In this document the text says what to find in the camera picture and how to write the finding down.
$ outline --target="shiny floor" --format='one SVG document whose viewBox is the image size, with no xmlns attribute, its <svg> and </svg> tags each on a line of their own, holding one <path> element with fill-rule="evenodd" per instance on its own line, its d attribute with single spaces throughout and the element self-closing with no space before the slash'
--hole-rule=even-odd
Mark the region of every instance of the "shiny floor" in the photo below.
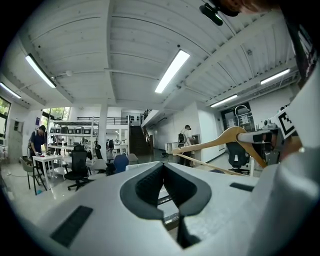
<svg viewBox="0 0 320 256">
<path fill-rule="evenodd" d="M 177 163 L 179 161 L 178 157 L 172 155 L 169 155 L 169 157 L 161 157 L 162 152 L 161 150 L 155 149 L 153 155 L 139 156 L 139 164 L 153 161 L 161 161 L 164 163 Z M 221 155 L 210 164 L 223 169 L 231 168 L 228 162 L 228 154 Z M 196 168 L 204 171 L 212 170 L 207 166 L 197 166 Z M 260 173 L 260 171 L 255 171 L 254 176 L 259 177 Z M 36 190 L 39 194 L 35 195 L 33 180 L 30 178 L 31 189 L 29 189 L 27 174 L 19 163 L 2 166 L 1 175 L 6 185 L 7 195 L 16 213 L 34 224 L 37 224 L 38 220 L 49 209 L 76 193 L 75 190 L 68 191 L 67 188 L 73 185 L 75 183 L 74 181 L 63 180 L 62 176 L 57 175 L 57 179 L 52 178 L 49 180 L 51 183 L 54 183 L 54 187 L 48 191 L 45 191 L 43 185 L 39 186 L 36 183 Z"/>
</svg>

